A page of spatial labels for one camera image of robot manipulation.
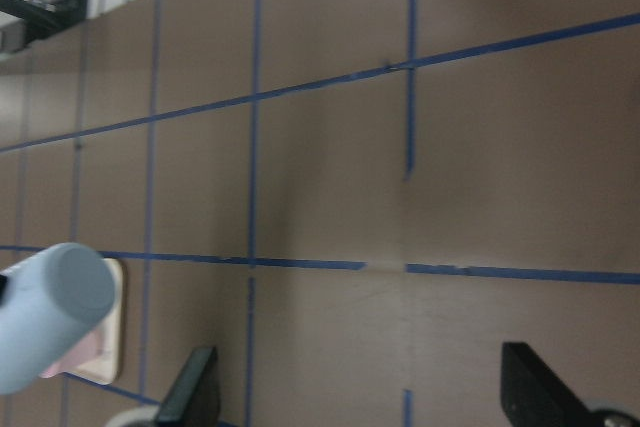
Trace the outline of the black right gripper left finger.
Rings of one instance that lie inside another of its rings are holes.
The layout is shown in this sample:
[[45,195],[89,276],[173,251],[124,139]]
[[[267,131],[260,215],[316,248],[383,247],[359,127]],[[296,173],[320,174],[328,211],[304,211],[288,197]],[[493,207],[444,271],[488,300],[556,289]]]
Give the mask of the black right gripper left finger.
[[116,414],[105,426],[210,426],[219,424],[221,391],[215,346],[195,348],[164,399]]

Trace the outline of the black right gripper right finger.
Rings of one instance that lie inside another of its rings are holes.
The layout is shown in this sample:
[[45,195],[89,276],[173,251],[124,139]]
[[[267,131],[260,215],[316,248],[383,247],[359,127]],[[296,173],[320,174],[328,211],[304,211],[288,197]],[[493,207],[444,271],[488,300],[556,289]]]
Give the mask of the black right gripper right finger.
[[501,407],[512,426],[637,426],[611,407],[589,408],[525,342],[501,347]]

